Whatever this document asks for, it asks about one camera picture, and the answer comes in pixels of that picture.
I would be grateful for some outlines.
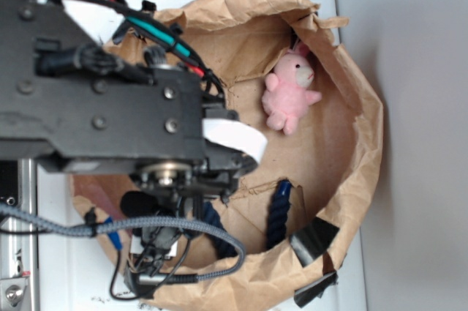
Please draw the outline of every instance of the navy blue rope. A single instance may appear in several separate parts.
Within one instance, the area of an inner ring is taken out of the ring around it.
[[[286,238],[287,212],[290,210],[291,183],[280,181],[279,188],[273,196],[268,216],[268,230],[266,233],[266,248],[271,249]]]
[[[203,222],[225,231],[221,223],[221,217],[219,217],[218,212],[213,208],[210,201],[203,204]],[[237,256],[237,252],[231,244],[215,236],[210,236],[210,239],[216,248],[219,258],[232,258]]]

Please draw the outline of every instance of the bolt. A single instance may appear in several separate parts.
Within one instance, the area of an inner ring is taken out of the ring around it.
[[[29,79],[20,80],[16,85],[21,94],[31,94],[34,91],[34,84]]]
[[[168,119],[165,127],[169,133],[176,133],[178,131],[178,121],[176,119]]]
[[[96,80],[93,83],[93,90],[98,94],[104,94],[109,89],[109,85],[103,79]]]
[[[34,19],[34,10],[30,6],[21,7],[18,13],[23,20]]]
[[[10,196],[8,199],[7,199],[7,205],[10,205],[10,206],[13,206],[16,204],[16,200],[14,197]]]
[[[105,130],[107,128],[107,121],[102,116],[95,116],[93,117],[93,127],[97,130]]]
[[[159,179],[159,185],[162,185],[164,187],[167,187],[167,186],[170,186],[172,185],[172,183],[174,182],[172,178],[170,177],[162,177]]]
[[[10,302],[10,304],[15,307],[20,303],[21,300],[23,300],[23,289],[18,287],[17,285],[12,285],[7,289],[5,292],[7,300]]]
[[[164,88],[164,96],[166,99],[172,100],[176,97],[177,91],[175,91],[173,88],[170,88],[169,86],[166,86]]]

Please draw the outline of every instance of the paper bag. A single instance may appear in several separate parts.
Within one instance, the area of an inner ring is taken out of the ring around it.
[[[315,14],[318,7],[309,0],[196,0],[182,9],[156,12],[157,20],[184,27],[183,38],[222,79],[228,108],[263,132],[269,143],[260,167],[242,178],[229,207],[214,201],[223,226],[247,248],[242,269],[198,284],[165,286],[149,304],[168,310],[267,310],[341,266],[377,183],[382,103],[344,46],[334,45],[330,29],[344,26],[347,19],[321,20]],[[286,136],[266,127],[260,99],[265,76],[295,35],[312,52],[316,76],[312,88],[322,92],[323,99],[310,107],[298,131]],[[107,49],[139,62],[147,44],[129,32],[120,45],[109,43]],[[326,259],[318,258],[306,267],[287,239],[265,251],[268,207],[278,181],[284,178],[293,184],[288,235],[315,217],[339,228]],[[72,180],[81,214],[98,205],[122,217],[118,202],[133,189],[127,176],[75,176]],[[115,261],[112,249],[105,249]],[[183,242],[178,249],[181,253]],[[178,273],[226,269],[235,259],[217,261],[211,241],[202,236],[193,241]]]

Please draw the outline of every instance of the pink stuffed bunny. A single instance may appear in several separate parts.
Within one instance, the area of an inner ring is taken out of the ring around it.
[[[266,124],[272,130],[293,134],[299,118],[307,114],[309,106],[319,102],[322,94],[307,90],[314,80],[314,70],[306,60],[309,48],[299,42],[294,50],[289,49],[280,58],[273,72],[266,76],[266,90],[262,104],[269,115]]]

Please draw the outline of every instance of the teal cable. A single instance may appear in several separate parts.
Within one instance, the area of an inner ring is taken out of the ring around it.
[[[153,34],[156,38],[162,40],[163,42],[166,42],[169,45],[172,45],[175,41],[173,37],[171,37],[169,34],[164,33],[163,31],[160,31],[158,28],[152,26],[150,23],[147,23],[145,21],[139,20],[135,17],[127,17],[127,20],[135,24],[136,26],[139,26],[140,28],[145,29],[148,33]],[[182,55],[189,57],[190,56],[190,51],[182,46],[181,44],[177,43],[175,44],[174,47],[179,53]]]

